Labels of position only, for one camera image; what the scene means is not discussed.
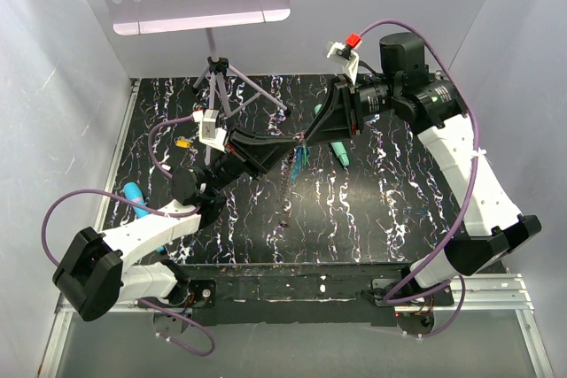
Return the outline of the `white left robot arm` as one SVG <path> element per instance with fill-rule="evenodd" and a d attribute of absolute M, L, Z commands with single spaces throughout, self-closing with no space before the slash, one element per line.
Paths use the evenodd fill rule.
<path fill-rule="evenodd" d="M 207 167 L 171 170 L 172 201 L 128 225 L 79 231 L 52 277 L 55 286 L 85 321 L 106 314 L 117 302 L 157 297 L 171 307 L 189 295 L 174 266 L 137 266 L 161 245 L 214 223 L 226 204 L 222 190 L 242 174 L 271 171 L 297 145 L 293 136 L 259 136 L 240 128 L 217 132 L 222 154 Z"/>

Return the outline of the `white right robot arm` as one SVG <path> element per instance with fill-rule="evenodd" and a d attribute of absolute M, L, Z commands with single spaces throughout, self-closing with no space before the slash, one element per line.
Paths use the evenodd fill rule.
<path fill-rule="evenodd" d="M 402 294 L 408 303 L 420 305 L 455 276 L 471 276 L 514 252 L 542 226 L 505 193 L 478 145 L 478 126 L 468 105 L 451 80 L 426 65 L 423 39 L 412 32 L 383 37 L 382 71 L 367 80 L 358 76 L 360 44 L 357 34 L 329 43 L 326 56 L 343 73 L 332 81 L 304 141 L 316 145 L 350 139 L 362 131 L 367 117 L 392 110 L 433 156 L 461 210 L 433 252 L 407 267 L 385 294 L 387 299 Z"/>

